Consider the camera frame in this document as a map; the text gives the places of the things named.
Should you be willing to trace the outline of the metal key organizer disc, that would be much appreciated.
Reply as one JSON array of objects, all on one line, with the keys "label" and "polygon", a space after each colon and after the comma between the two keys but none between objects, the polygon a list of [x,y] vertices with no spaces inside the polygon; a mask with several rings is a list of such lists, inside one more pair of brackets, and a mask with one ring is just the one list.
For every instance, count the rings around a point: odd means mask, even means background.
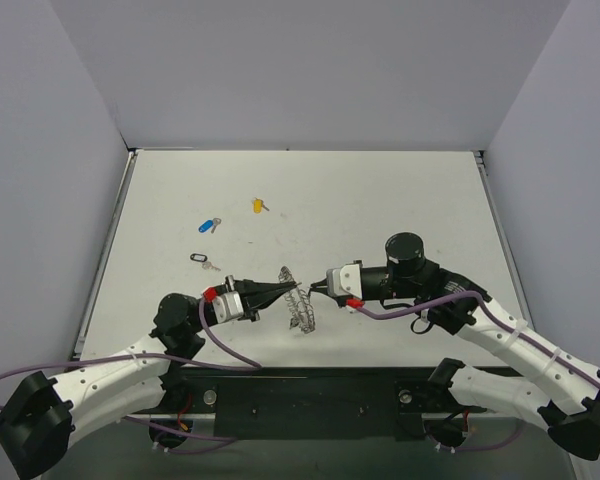
[{"label": "metal key organizer disc", "polygon": [[[279,282],[295,281],[291,270],[287,266],[282,266],[278,275]],[[299,286],[283,296],[284,301],[292,317],[301,317],[303,320],[303,328],[299,329],[303,334],[310,334],[315,331],[315,315],[311,305],[310,298],[307,298],[307,292]]]}]

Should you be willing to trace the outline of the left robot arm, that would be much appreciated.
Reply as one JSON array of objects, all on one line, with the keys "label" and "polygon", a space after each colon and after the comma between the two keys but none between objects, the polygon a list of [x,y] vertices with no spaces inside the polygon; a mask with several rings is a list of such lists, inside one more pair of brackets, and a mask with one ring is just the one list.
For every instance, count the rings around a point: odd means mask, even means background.
[{"label": "left robot arm", "polygon": [[296,285],[228,277],[199,298],[170,293],[159,303],[153,329],[124,350],[53,376],[28,368],[0,407],[0,445],[17,476],[38,477],[79,440],[127,415],[180,408],[186,388],[176,372],[204,346],[201,332],[229,321],[255,321]]}]

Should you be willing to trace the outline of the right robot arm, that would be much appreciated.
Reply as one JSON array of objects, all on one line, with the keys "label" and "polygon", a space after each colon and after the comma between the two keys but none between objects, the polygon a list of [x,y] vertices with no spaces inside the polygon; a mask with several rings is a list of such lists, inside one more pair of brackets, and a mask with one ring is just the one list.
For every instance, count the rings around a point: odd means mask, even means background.
[{"label": "right robot arm", "polygon": [[433,406],[448,409],[457,403],[515,417],[576,457],[599,458],[599,366],[551,343],[469,278],[427,259],[418,235],[391,236],[385,254],[383,267],[345,264],[328,270],[310,289],[374,320],[418,315],[517,373],[502,377],[445,359],[426,386]]}]

